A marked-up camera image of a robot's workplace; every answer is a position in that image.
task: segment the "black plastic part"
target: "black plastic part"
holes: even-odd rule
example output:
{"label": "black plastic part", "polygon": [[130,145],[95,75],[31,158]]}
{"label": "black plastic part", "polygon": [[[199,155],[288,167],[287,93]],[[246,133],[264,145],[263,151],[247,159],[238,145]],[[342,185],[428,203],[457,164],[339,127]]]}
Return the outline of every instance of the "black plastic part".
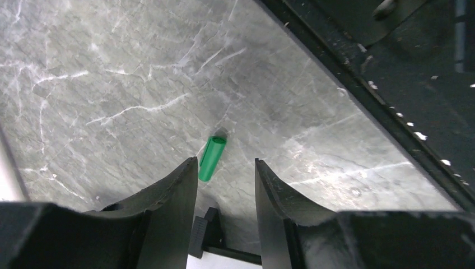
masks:
{"label": "black plastic part", "polygon": [[214,207],[208,208],[204,217],[194,218],[188,254],[201,259],[203,251],[256,265],[261,264],[259,255],[226,247],[224,232],[221,229],[220,211]]}
{"label": "black plastic part", "polygon": [[[415,160],[418,167],[434,180],[439,190],[446,193],[456,206],[469,212],[475,212],[475,192],[470,189],[471,187],[465,184],[464,179],[461,180],[454,175],[457,172],[453,172],[442,164],[440,162],[441,158],[434,154],[433,149],[430,149],[427,144],[422,143],[414,136],[414,131],[406,125],[407,119],[396,116],[397,111],[391,107],[395,106],[397,108],[398,105],[387,103],[369,86],[367,83],[369,77],[363,77],[362,74],[367,73],[368,69],[372,68],[375,57],[365,52],[364,48],[361,48],[346,31],[345,26],[337,25],[336,18],[326,15],[315,2],[321,1],[302,0],[300,5],[296,5],[293,1],[258,1],[258,3],[263,4],[265,9],[275,15],[276,19],[282,22],[282,25],[286,25],[285,28],[289,29],[308,51],[321,61],[351,93],[357,103],[361,105],[362,110],[370,118],[374,118],[379,127],[387,131],[395,142],[406,151],[408,157]],[[418,12],[423,12],[432,2],[435,1],[429,1]],[[393,83],[392,87],[398,87],[400,82]],[[407,95],[411,93],[411,87],[395,89],[392,92]],[[409,99],[402,98],[399,106],[403,105],[403,102],[407,102],[407,100]],[[419,108],[420,105],[421,102],[415,105],[414,108]],[[461,156],[460,159],[465,158],[465,162],[471,162],[472,157],[473,154]]]}
{"label": "black plastic part", "polygon": [[100,212],[0,203],[0,268],[186,268],[197,184],[194,157]]}
{"label": "black plastic part", "polygon": [[208,209],[204,217],[195,216],[188,254],[201,259],[204,247],[226,247],[220,212],[213,207]]}
{"label": "black plastic part", "polygon": [[238,259],[243,262],[253,263],[255,265],[262,265],[262,261],[259,255],[243,252],[243,251],[237,251],[236,249],[205,247],[204,251],[210,252],[216,255],[228,257],[231,259]]}
{"label": "black plastic part", "polygon": [[462,212],[332,212],[255,162],[263,269],[475,268]]}

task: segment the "black metal frame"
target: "black metal frame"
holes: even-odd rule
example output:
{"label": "black metal frame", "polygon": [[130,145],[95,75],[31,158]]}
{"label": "black metal frame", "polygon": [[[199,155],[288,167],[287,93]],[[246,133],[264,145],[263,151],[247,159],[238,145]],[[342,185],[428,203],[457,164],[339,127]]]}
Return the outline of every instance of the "black metal frame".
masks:
{"label": "black metal frame", "polygon": [[333,74],[362,110],[435,181],[439,190],[456,206],[475,212],[475,194],[442,165],[435,154],[414,136],[406,123],[396,116],[394,109],[363,79],[360,72],[367,56],[349,33],[342,30],[314,1],[257,2]]}

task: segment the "black bracket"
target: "black bracket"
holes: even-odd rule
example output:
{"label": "black bracket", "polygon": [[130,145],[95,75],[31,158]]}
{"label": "black bracket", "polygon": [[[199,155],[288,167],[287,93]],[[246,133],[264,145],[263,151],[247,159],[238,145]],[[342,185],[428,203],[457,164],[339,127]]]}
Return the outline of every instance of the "black bracket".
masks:
{"label": "black bracket", "polygon": [[256,265],[262,264],[259,255],[226,247],[225,235],[221,228],[220,211],[214,207],[210,207],[204,217],[196,216],[194,218],[188,254],[201,259],[203,251]]}

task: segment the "green plastic tube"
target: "green plastic tube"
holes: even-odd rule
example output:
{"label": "green plastic tube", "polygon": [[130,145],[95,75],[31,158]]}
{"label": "green plastic tube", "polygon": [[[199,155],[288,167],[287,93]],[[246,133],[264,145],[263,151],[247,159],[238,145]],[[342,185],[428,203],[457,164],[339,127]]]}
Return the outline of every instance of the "green plastic tube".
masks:
{"label": "green plastic tube", "polygon": [[211,179],[224,147],[226,146],[226,142],[225,138],[219,136],[212,136],[208,139],[203,156],[201,156],[201,160],[199,161],[198,178],[201,181],[207,182]]}

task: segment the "gray marble countertop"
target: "gray marble countertop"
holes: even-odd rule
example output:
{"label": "gray marble countertop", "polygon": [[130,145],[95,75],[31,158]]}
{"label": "gray marble countertop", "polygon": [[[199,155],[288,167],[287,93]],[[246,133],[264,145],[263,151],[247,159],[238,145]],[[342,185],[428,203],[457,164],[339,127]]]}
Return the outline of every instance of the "gray marble countertop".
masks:
{"label": "gray marble countertop", "polygon": [[254,158],[332,210],[453,210],[253,0],[6,0],[0,123],[34,201],[130,196],[229,141],[197,214],[259,253]]}

